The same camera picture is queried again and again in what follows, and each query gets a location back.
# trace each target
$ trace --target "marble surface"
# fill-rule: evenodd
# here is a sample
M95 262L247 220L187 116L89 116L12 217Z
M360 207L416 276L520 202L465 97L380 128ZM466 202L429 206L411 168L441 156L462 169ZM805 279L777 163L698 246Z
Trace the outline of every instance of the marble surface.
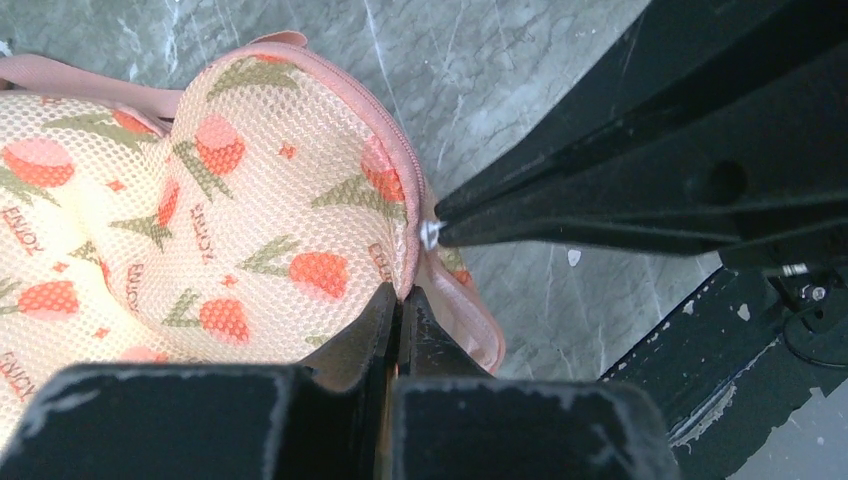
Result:
M0 0L0 52L176 88L254 37L300 30L382 100L443 196L521 138L647 3ZM535 243L465 254L506 334L500 375L536 379L597 378L719 265Z

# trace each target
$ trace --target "strawberry print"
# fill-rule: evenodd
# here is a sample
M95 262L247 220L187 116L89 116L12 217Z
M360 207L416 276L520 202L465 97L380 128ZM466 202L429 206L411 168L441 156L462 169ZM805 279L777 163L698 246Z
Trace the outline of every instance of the strawberry print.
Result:
M100 271L103 272L103 281L106 282L106 288L111 290L112 287L109 284L109 276L112 274L112 272L109 270L109 265L106 265L106 262L102 260L100 261Z
M255 273L289 277L305 295L320 300L339 300L347 291L350 275L347 259L327 252L306 252L295 255L289 265L278 266L272 262L297 248L298 242L282 235L267 243L239 265Z
M283 57L277 57L277 56L274 56L274 55L266 55L264 53L257 53L255 55L251 55L251 57L259 60L260 62L266 62L266 63L286 63L288 61Z
M132 115L115 110L110 113L89 113L49 121L42 129L67 129L92 133L141 153L142 143L159 141L159 136Z
M169 178L165 182L165 193L162 195L162 200L159 202L159 208L156 211L156 223L160 227L166 227L174 216L177 210L177 197L180 194L180 184L173 178Z
M241 135L226 118L217 114L203 119L195 132L194 143L183 141L174 145L174 155L182 160L209 201L215 190L233 198L221 176L232 173L241 164L245 151Z
M162 325L168 327L201 327L215 339L233 345L245 345L250 340L247 315L244 305L233 298L217 298L205 302L200 307L199 318L188 317L188 311L194 306L200 294L186 289Z
M365 175L354 175L312 200L313 208L336 205L363 207L376 210L387 219L406 220L402 203L387 202L368 182Z
M118 122L118 125L124 127L132 133L154 134L155 132L147 125L141 123L137 118L129 113L115 110L112 112L112 118Z
M157 352L148 347L136 346L124 350L121 356L118 357L118 360L140 363L165 363L168 361L168 354Z
M10 279L0 281L0 299L20 286ZM45 321L68 320L79 313L79 301L73 282L56 281L35 285L23 291L16 305L0 307L0 314L22 313Z
M293 63L270 55L239 58L218 77L206 94L206 100L212 101L228 90L249 86L298 90L297 82L291 78L298 70Z
M213 175L232 173L244 157L244 140L220 115L203 119L194 134L200 161Z
M302 253L292 260L289 278L309 296L323 297L326 293L338 300L347 289L347 260L332 253Z
M384 200L389 203L404 201L400 177L397 170L392 168L389 154L376 135L371 135L365 141L360 167L365 178L380 192Z
M41 197L58 205L44 189L60 187L73 177L74 164L58 142L48 138L19 140L3 147L0 187L32 205L32 197Z
M365 142L360 167L362 174L348 178L315 198L312 207L353 205L376 210L390 220L406 221L400 177L375 135Z
M473 285L474 282L471 279L471 273L462 261L459 249L438 247L436 254L442 261L442 265L444 265L445 270L453 275L459 283L466 287L471 287Z
M149 217L119 220L110 223L109 226L149 237L159 247L159 250L164 251L165 245L163 239L173 237L173 233L168 229L168 223L174 216L179 194L179 184L173 179L168 179L165 182L165 191L162 194L162 199L159 201L156 214Z
M224 343L244 345L250 338L244 305L231 298L218 298L204 303L200 307L200 324Z

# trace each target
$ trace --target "pink strap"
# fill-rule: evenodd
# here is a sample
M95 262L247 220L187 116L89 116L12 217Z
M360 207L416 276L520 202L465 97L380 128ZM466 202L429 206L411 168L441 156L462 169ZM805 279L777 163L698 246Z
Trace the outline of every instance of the pink strap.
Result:
M283 31L250 43L259 42L305 47L307 40L301 33ZM7 86L4 81L36 92L121 103L159 118L174 118L183 94L182 90L144 87L29 54L0 58L0 89Z
M295 47L306 48L306 35L300 32L293 32L291 30L285 30L277 33L270 33L268 35L263 35L256 40L250 43L265 43L265 42L276 42L276 43L287 43L289 45L294 45Z

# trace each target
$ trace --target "hole in black plastic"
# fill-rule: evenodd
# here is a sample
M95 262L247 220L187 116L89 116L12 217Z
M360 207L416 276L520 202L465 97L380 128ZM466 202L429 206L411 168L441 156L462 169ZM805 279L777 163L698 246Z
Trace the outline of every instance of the hole in black plastic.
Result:
M696 177L690 185L692 198L708 205L730 205L748 189L748 175L742 165L724 161Z

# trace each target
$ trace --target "black metal frame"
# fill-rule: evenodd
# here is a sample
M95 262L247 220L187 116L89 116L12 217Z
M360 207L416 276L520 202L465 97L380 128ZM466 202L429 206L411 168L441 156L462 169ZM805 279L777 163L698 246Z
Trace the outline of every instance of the black metal frame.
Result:
M436 207L440 242L848 260L848 8L654 0L512 150Z

